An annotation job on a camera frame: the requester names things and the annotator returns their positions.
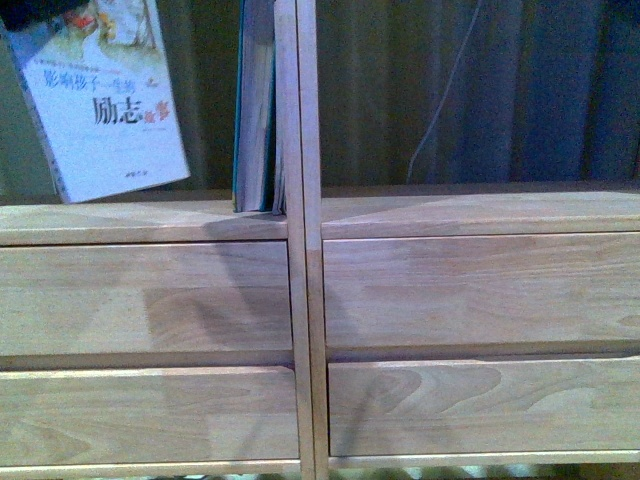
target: shelf top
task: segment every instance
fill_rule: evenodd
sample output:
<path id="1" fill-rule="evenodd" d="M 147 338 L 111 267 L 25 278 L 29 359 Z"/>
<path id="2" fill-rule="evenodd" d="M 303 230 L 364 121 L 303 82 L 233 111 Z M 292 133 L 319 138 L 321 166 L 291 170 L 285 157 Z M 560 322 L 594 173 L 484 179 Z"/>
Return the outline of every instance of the shelf top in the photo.
<path id="1" fill-rule="evenodd" d="M 285 217 L 234 213 L 229 200 L 0 206 L 0 246 L 286 238 Z"/>
<path id="2" fill-rule="evenodd" d="M 322 236 L 330 239 L 640 231 L 634 185 L 392 187 L 329 190 Z"/>

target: wood grain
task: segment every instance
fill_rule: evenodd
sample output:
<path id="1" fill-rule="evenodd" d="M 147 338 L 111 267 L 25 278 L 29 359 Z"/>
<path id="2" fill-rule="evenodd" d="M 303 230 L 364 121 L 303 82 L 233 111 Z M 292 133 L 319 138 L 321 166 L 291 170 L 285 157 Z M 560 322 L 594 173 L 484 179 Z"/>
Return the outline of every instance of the wood grain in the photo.
<path id="1" fill-rule="evenodd" d="M 298 81 L 298 39 L 296 1 L 274 4 L 276 36 L 276 141 L 282 149 L 285 196 L 289 230 L 289 282 L 291 323 L 296 364 L 298 440 L 302 480 L 314 480 L 313 408 L 309 365 L 309 314 L 307 305 L 307 263 L 304 239 L 304 194 L 300 145 L 300 85 Z"/>
<path id="2" fill-rule="evenodd" d="M 640 358 L 331 364 L 331 454 L 637 450 Z"/>
<path id="3" fill-rule="evenodd" d="M 315 476 L 317 480 L 328 480 L 329 432 L 323 306 L 320 109 L 315 0 L 298 0 L 297 27 Z"/>
<path id="4" fill-rule="evenodd" d="M 443 453 L 432 455 L 374 455 L 330 457 L 331 468 L 411 468 L 506 464 L 576 464 L 586 462 L 639 462 L 640 450 L 588 450 L 494 453 Z"/>
<path id="5" fill-rule="evenodd" d="M 453 192 L 324 199 L 322 236 L 341 239 L 640 230 L 638 190 Z"/>
<path id="6" fill-rule="evenodd" d="M 297 458 L 283 367 L 0 373 L 0 466 Z"/>
<path id="7" fill-rule="evenodd" d="M 332 348 L 640 340 L 640 234 L 325 241 Z"/>
<path id="8" fill-rule="evenodd" d="M 285 242 L 0 249 L 0 356 L 291 350 Z"/>
<path id="9" fill-rule="evenodd" d="M 286 238 L 284 217 L 233 213 L 230 200 L 0 206 L 0 245 Z"/>
<path id="10" fill-rule="evenodd" d="M 66 465 L 39 467 L 0 467 L 0 478 L 6 480 L 49 480 L 51 478 L 116 478 L 174 477 L 247 473 L 297 473 L 300 460 L 240 460 L 220 462 L 167 462 L 103 465 Z"/>

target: dark curtain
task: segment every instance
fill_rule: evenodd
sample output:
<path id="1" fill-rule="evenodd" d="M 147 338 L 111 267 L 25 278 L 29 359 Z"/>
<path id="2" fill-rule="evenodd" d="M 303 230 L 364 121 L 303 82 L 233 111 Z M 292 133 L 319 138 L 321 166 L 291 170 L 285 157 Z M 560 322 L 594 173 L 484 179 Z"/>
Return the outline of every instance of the dark curtain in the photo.
<path id="1" fill-rule="evenodd" d="M 477 2 L 342 3 L 318 4 L 325 184 L 404 183 Z M 637 175 L 639 3 L 484 0 L 411 182 Z"/>

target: book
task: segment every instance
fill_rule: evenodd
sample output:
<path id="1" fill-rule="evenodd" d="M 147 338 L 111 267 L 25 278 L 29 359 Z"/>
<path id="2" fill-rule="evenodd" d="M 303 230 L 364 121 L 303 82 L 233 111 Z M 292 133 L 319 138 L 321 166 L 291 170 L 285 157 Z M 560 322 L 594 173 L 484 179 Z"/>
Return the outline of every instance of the book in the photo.
<path id="1" fill-rule="evenodd" d="M 275 81 L 273 0 L 242 0 L 233 159 L 233 202 L 238 212 L 271 208 Z"/>
<path id="2" fill-rule="evenodd" d="M 0 36 L 62 200 L 187 178 L 155 0 L 90 0 L 58 13 L 12 30 L 0 22 Z"/>

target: wooden drawer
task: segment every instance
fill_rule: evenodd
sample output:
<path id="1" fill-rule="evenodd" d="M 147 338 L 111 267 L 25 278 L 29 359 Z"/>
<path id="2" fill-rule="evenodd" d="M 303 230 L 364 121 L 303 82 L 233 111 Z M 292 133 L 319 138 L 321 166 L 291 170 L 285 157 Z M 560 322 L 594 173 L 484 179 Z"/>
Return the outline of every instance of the wooden drawer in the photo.
<path id="1" fill-rule="evenodd" d="M 297 458 L 294 373 L 0 373 L 0 466 Z"/>
<path id="2" fill-rule="evenodd" d="M 640 340 L 640 234 L 324 242 L 333 348 Z"/>
<path id="3" fill-rule="evenodd" d="M 290 350 L 286 243 L 0 249 L 0 356 Z"/>
<path id="4" fill-rule="evenodd" d="M 331 364 L 331 454 L 637 449 L 640 357 Z"/>

